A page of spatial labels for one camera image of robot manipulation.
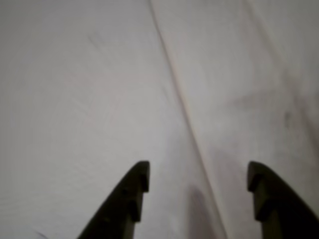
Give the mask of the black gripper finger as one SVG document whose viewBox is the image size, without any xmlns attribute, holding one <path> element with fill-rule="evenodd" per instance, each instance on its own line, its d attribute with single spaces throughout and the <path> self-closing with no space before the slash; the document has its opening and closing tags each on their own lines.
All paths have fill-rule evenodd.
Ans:
<svg viewBox="0 0 319 239">
<path fill-rule="evenodd" d="M 319 219 L 301 197 L 270 167 L 251 161 L 247 190 L 264 239 L 317 239 Z"/>
<path fill-rule="evenodd" d="M 143 195 L 149 192 L 150 162 L 137 162 L 116 185 L 80 239 L 132 239 L 141 221 Z"/>
</svg>

